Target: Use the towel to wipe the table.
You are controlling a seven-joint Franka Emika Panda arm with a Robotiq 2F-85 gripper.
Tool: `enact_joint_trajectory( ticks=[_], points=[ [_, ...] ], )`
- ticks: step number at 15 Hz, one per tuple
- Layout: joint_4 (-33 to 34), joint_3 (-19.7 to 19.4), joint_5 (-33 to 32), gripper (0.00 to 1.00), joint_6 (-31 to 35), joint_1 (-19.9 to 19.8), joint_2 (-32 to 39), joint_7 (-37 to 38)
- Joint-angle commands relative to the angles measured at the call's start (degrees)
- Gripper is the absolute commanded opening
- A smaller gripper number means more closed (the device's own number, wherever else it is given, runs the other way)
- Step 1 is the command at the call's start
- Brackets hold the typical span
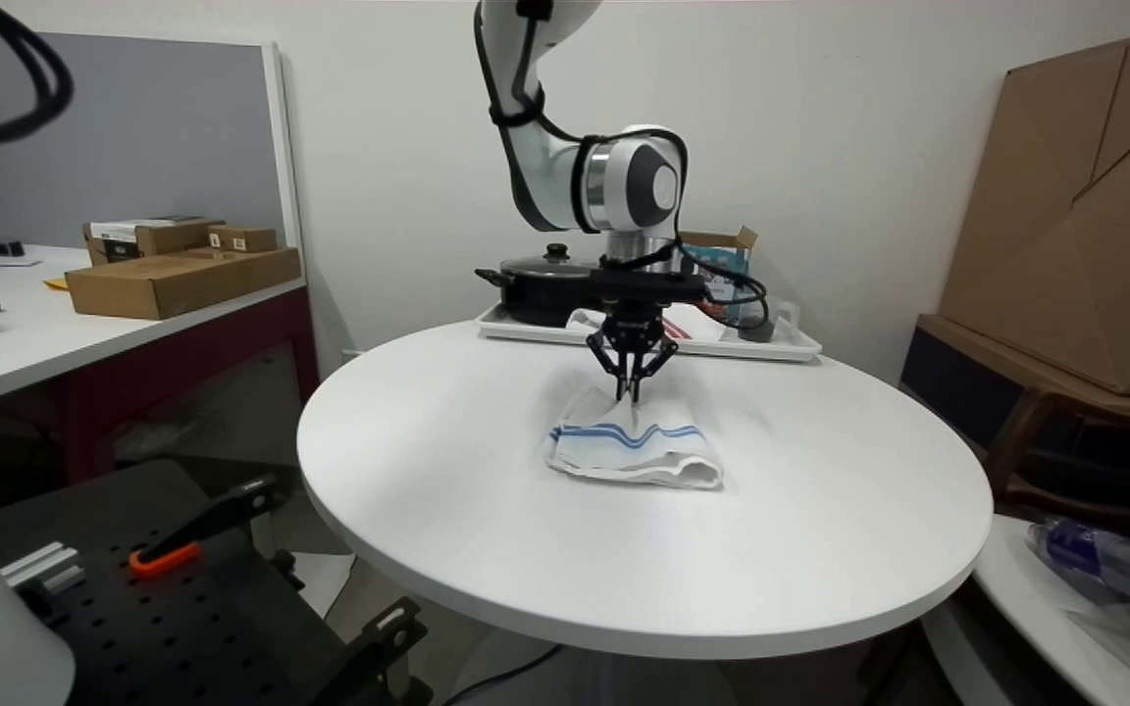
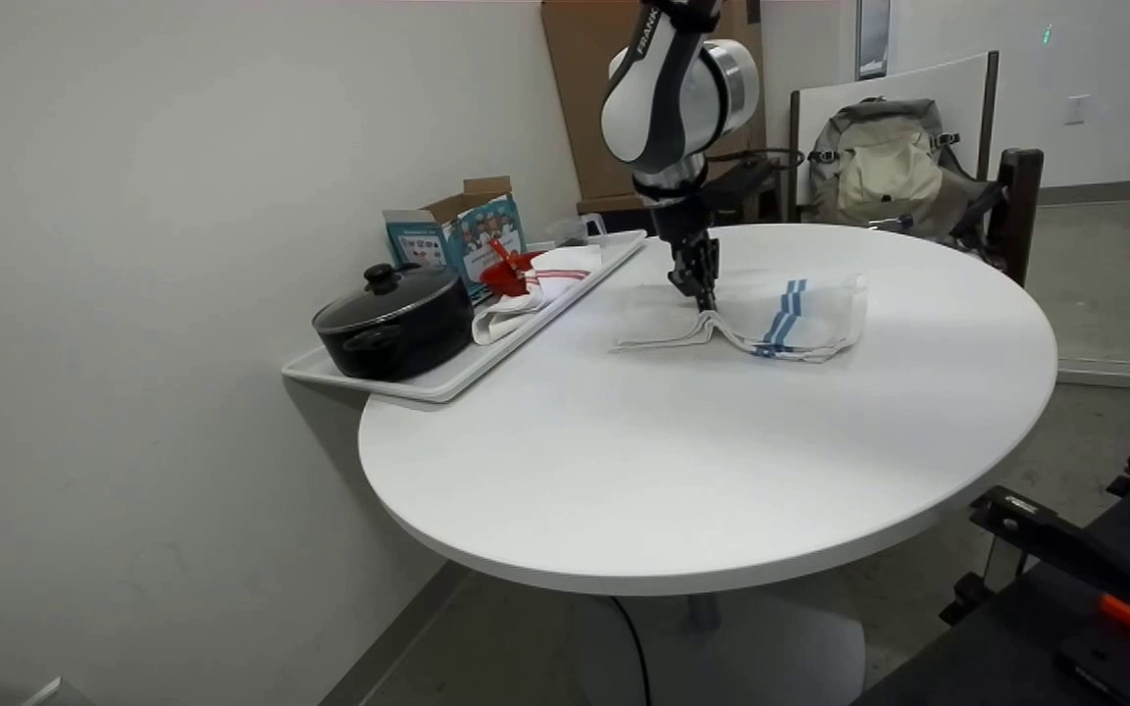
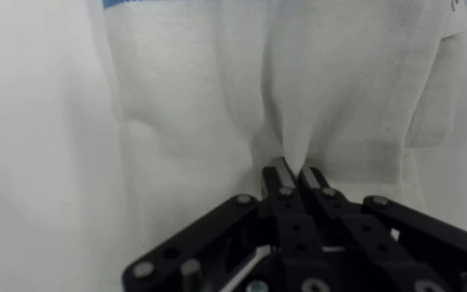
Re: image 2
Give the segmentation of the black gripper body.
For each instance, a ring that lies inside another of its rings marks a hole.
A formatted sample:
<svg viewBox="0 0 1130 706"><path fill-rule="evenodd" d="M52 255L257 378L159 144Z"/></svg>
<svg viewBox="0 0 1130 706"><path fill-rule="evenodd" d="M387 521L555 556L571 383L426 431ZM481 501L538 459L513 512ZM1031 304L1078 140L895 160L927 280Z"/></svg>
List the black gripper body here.
<svg viewBox="0 0 1130 706"><path fill-rule="evenodd" d="M714 270L719 268L719 242L711 240L711 204L707 204L707 176L665 176L636 174L636 191L644 195L656 234L672 242L678 270Z"/></svg>

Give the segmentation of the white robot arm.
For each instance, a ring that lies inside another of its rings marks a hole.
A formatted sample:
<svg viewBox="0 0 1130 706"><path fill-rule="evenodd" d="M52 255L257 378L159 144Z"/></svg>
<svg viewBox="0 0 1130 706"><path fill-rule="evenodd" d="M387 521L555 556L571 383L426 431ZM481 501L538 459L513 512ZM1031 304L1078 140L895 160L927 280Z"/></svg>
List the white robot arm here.
<svg viewBox="0 0 1130 706"><path fill-rule="evenodd" d="M707 151L761 108L758 58L737 41L714 41L719 19L721 0L639 0L598 102L598 139L672 249L672 285L698 309L714 306L719 284Z"/></svg>

